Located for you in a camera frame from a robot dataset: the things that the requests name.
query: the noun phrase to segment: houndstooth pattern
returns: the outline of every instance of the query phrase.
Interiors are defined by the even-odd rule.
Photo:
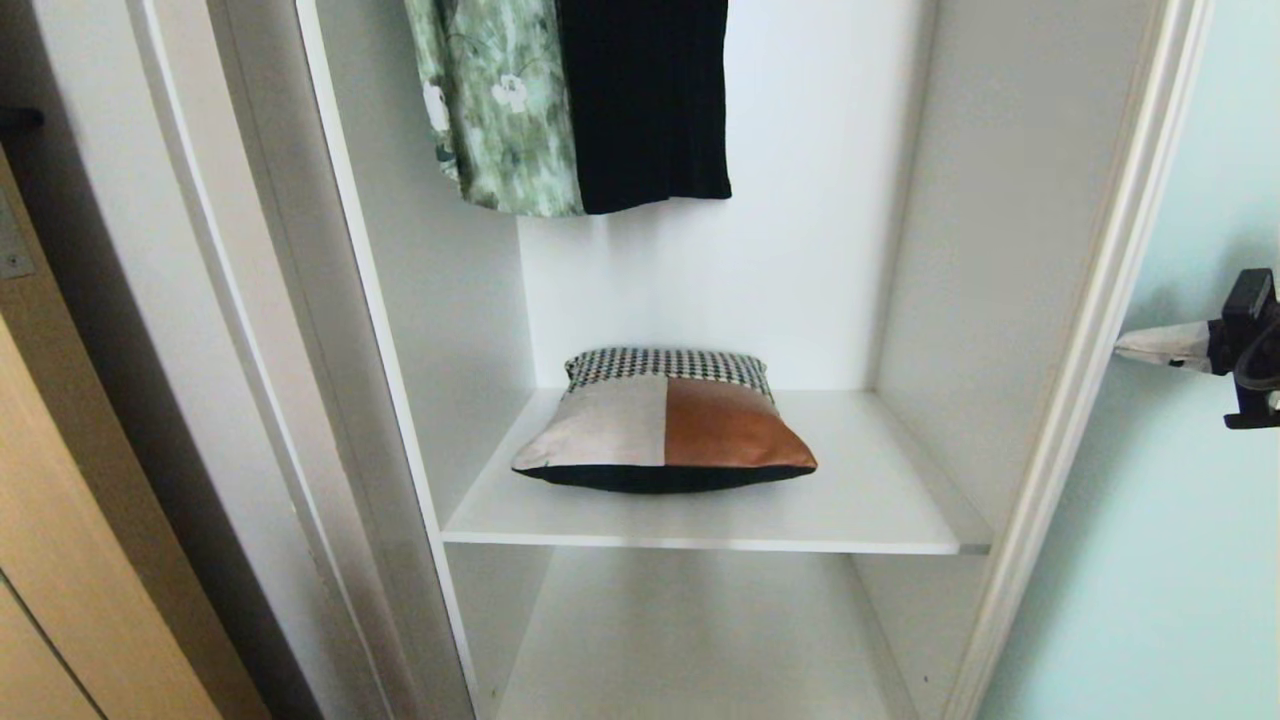
[[[714,380],[749,387],[771,401],[764,363],[750,355],[709,350],[652,350],[604,347],[584,352],[564,364],[568,391],[618,378],[664,375],[690,380]]]

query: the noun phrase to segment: closet floor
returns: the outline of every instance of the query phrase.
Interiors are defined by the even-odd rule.
[[[499,719],[888,720],[861,592],[838,555],[558,548]]]
[[[873,392],[774,392],[818,459],[812,475],[695,495],[553,486],[511,470],[561,389],[539,389],[445,523],[447,542],[983,553],[991,529]]]

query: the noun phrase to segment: light blue wall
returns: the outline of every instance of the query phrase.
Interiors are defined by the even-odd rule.
[[[1125,329],[1276,263],[1280,0],[1220,0]],[[1112,360],[983,720],[1277,717],[1280,430],[1225,378]]]

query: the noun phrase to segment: green floral garment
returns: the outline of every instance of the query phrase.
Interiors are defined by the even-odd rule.
[[[468,202],[581,215],[556,0],[404,0],[436,158]]]

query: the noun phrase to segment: black garment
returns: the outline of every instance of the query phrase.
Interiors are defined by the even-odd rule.
[[[728,0],[559,0],[582,208],[726,199]]]

